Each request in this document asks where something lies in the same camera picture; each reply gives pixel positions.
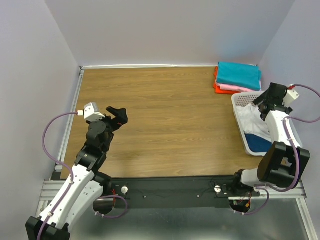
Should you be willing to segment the white t shirt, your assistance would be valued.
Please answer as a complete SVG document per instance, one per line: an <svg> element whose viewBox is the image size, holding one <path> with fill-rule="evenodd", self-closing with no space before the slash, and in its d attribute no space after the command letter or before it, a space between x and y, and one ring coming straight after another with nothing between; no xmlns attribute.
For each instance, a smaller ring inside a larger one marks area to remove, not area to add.
<svg viewBox="0 0 320 240"><path fill-rule="evenodd" d="M245 134L253 134L271 142L267 124L261 119L258 108L252 104L236 106L236 112Z"/></svg>

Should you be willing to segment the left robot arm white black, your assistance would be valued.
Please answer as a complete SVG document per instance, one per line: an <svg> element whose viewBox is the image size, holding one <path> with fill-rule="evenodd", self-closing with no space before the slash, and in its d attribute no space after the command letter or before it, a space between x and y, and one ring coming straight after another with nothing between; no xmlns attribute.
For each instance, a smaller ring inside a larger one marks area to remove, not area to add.
<svg viewBox="0 0 320 240"><path fill-rule="evenodd" d="M69 176L39 216L31 216L27 220L25 228L28 239L70 239L73 224L96 200L110 199L114 205L119 199L128 209L127 200L113 189L111 177L99 171L107 159L114 132L128 123L127 110L108 106L106 111L110 115L101 113L96 103L90 102L82 110L72 112L75 116L83 117L88 124L86 141L72 167L47 154L51 160L64 166Z"/></svg>

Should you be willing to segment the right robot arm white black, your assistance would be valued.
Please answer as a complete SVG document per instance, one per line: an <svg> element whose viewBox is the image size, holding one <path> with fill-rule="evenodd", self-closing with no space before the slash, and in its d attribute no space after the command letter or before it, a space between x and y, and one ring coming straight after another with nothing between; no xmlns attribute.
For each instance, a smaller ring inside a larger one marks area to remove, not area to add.
<svg viewBox="0 0 320 240"><path fill-rule="evenodd" d="M298 96L294 85L271 83L252 102L268 127L272 145L257 168L241 169L234 174L230 183L234 195L241 196L263 187L283 193L297 186L311 156L297 142L290 125L293 110L289 105Z"/></svg>

